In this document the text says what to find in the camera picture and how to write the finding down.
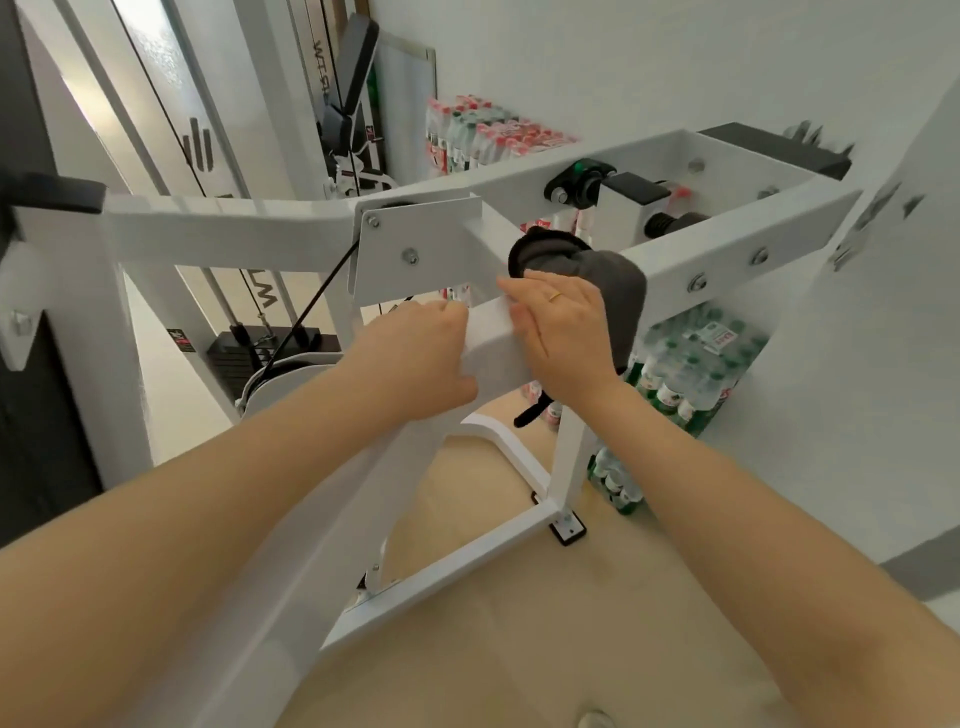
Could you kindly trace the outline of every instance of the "label sticker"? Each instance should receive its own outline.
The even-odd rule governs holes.
[[[680,392],[674,392],[666,384],[660,386],[657,392],[657,399],[664,407],[675,409],[684,396]]]
[[[713,354],[720,354],[723,348],[736,341],[736,334],[725,327],[711,321],[709,324],[697,331],[697,336],[703,342],[704,349]]]
[[[681,418],[682,420],[684,420],[685,422],[690,422],[690,420],[693,419],[693,414],[694,414],[696,411],[697,411],[697,410],[694,409],[693,405],[690,404],[690,402],[687,401],[687,400],[682,401],[682,402],[680,403],[680,406],[677,407],[677,414],[678,414],[678,415],[680,416],[680,418]]]
[[[193,348],[193,344],[190,343],[190,339],[186,337],[186,334],[183,333],[182,328],[168,328],[167,333],[170,334],[170,338],[174,340],[174,344],[177,345],[177,348],[184,353],[196,353],[197,350]]]
[[[636,383],[636,386],[642,387],[652,393],[660,389],[661,384],[663,384],[662,376],[640,375],[640,381]]]

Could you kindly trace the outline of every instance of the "white metal frame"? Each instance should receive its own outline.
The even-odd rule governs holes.
[[[93,281],[74,276],[64,283],[77,255],[92,256],[98,285],[109,277],[111,265],[123,266],[164,325],[187,331],[198,350],[188,359],[233,417],[229,397],[205,360],[214,332],[175,266],[321,274],[359,240],[348,275],[338,276],[327,293],[344,346],[362,325],[364,304],[461,282],[471,284],[479,302],[470,312],[464,354],[465,371],[480,385],[478,400],[381,438],[315,489],[275,529],[224,608],[125,723],[265,728],[276,722],[324,651],[568,513],[595,447],[576,414],[564,412],[548,473],[508,427],[473,412],[531,378],[493,282],[506,269],[516,226],[563,209],[543,198],[550,179],[578,158],[596,158],[647,179],[684,184],[693,190],[697,209],[714,215],[638,246],[596,241],[599,247],[627,247],[623,255],[646,274],[641,328],[821,248],[858,193],[715,139],[673,132],[593,148],[565,147],[360,199],[324,202],[330,183],[318,164],[319,142],[313,146],[313,110],[287,6],[258,0],[169,0],[167,6],[187,37],[200,37],[211,22],[225,29],[227,55],[223,48],[190,46],[186,40],[184,52],[194,54],[203,70],[195,81],[215,107],[215,113],[207,111],[220,119],[221,142],[238,159],[243,183],[258,199],[197,197],[200,190],[182,149],[107,0],[21,0],[20,6],[84,114],[99,120],[96,131],[131,190],[186,195],[111,196],[103,215],[80,221],[73,213],[18,211],[24,244],[44,256],[51,296],[45,307],[88,439],[110,483],[148,462],[142,412],[129,397],[128,387],[139,381],[135,347],[119,288],[112,283],[97,308],[90,309],[84,306],[89,295],[84,286],[95,288]],[[245,42],[238,47],[241,37]],[[225,87],[231,81],[233,86]],[[689,164],[693,159],[698,163]],[[254,179],[253,170],[264,164],[272,166]],[[757,201],[757,192],[771,185],[782,192]],[[396,202],[411,205],[387,207]],[[625,220],[610,217],[630,213],[629,206],[601,205],[595,232],[626,229]],[[71,245],[60,245],[67,231]],[[417,265],[404,256],[409,248],[418,252]],[[757,256],[761,249],[766,255]],[[759,265],[751,263],[760,259]],[[694,279],[706,286],[691,286]],[[24,303],[36,307],[36,302]],[[5,299],[0,305],[18,301]],[[105,311],[107,318],[98,319],[94,310]],[[88,340],[81,342],[85,335]],[[88,346],[89,341],[102,348]],[[65,342],[73,346],[65,348]],[[283,386],[289,387],[318,371],[299,370],[276,383],[285,380]],[[258,395],[266,397],[268,391],[264,387]],[[396,519],[449,434],[494,442],[540,503],[344,610],[360,575],[379,562]]]
[[[595,444],[584,423],[564,412],[547,475],[508,428],[472,412],[531,378],[511,334],[506,302],[493,297],[493,278],[505,270],[516,224],[561,209],[544,200],[547,181],[582,157],[648,179],[682,182],[693,189],[699,207],[716,215],[623,251],[649,281],[642,328],[821,248],[858,194],[724,142],[674,132],[600,148],[561,148],[359,200],[109,196],[103,215],[85,218],[84,244],[99,245],[124,266],[325,271],[359,239],[359,255],[338,294],[351,312],[378,297],[458,282],[469,282],[485,300],[470,312],[463,360],[465,371],[477,377],[477,401],[381,438],[295,508],[127,725],[270,726],[323,650],[362,634],[567,512]],[[699,176],[687,171],[691,158],[704,163]],[[756,192],[770,184],[783,191],[756,201]],[[399,201],[412,204],[384,207]],[[601,218],[605,213],[602,206],[596,212]],[[65,230],[75,217],[20,212],[28,243]],[[418,250],[417,265],[404,262],[410,247]],[[761,248],[765,262],[752,265]],[[691,288],[694,278],[706,280],[706,287]],[[98,391],[109,390],[113,373],[97,371],[92,362],[77,366],[85,366],[85,379],[96,382]],[[297,376],[315,374],[301,372]],[[102,429],[115,432],[129,416],[119,413]],[[496,443],[541,503],[344,612],[437,448],[457,433]]]

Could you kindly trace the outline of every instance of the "finger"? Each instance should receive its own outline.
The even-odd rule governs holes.
[[[549,310],[550,297],[558,292],[542,280],[499,278],[496,284],[501,291],[514,301],[526,305],[538,317]]]
[[[467,333],[467,319],[470,315],[470,309],[459,301],[444,302],[444,319],[449,321],[458,331],[464,335]]]
[[[420,308],[420,307],[421,307],[421,304],[416,301],[403,301],[403,302],[400,302],[400,304],[398,304],[395,308],[391,308],[390,312],[393,313],[394,311],[408,311],[411,308]]]
[[[530,309],[524,303],[510,306],[510,320],[514,324],[514,336],[523,344],[527,353],[538,360],[546,358],[546,348],[540,338],[540,329]]]
[[[480,387],[477,386],[475,376],[464,375],[457,380],[457,396],[460,404],[467,404],[477,399]]]
[[[561,276],[556,273],[547,273],[546,271],[524,271],[523,276],[526,279],[532,280],[542,280],[549,286],[560,291],[571,301],[576,301],[578,303],[588,303],[587,297],[584,295],[583,291],[580,290],[580,286],[577,285],[576,279],[571,276]]]

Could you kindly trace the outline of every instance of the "hex bolt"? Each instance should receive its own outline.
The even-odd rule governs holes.
[[[697,291],[704,290],[704,288],[706,287],[707,287],[707,274],[698,273],[696,276],[690,279],[690,283],[687,284],[686,290],[689,293],[696,293]]]
[[[11,314],[11,325],[17,336],[30,336],[34,332],[34,317],[23,311],[14,311]]]
[[[767,262],[769,258],[770,251],[768,251],[766,248],[760,248],[758,251],[756,251],[756,253],[754,253],[754,256],[750,258],[750,264],[762,265],[763,263]]]

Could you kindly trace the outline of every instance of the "metal rod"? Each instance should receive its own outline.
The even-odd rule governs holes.
[[[280,300],[283,302],[283,307],[287,309],[287,316],[290,317],[290,326],[292,326],[297,322],[298,313],[294,308],[293,299],[290,298],[290,291],[287,289],[287,284],[284,282],[279,271],[270,271],[270,275],[274,277],[274,281],[276,282],[276,292],[280,296]]]
[[[233,309],[230,308],[230,303],[227,300],[227,296],[224,295],[224,289],[220,287],[220,281],[213,277],[213,271],[211,271],[209,268],[201,268],[200,270],[204,273],[204,278],[206,279],[207,284],[213,290],[213,297],[217,300],[217,303],[220,304],[220,307],[227,316],[227,320],[229,321],[230,325],[237,326],[240,322],[237,320],[236,314],[233,313]]]

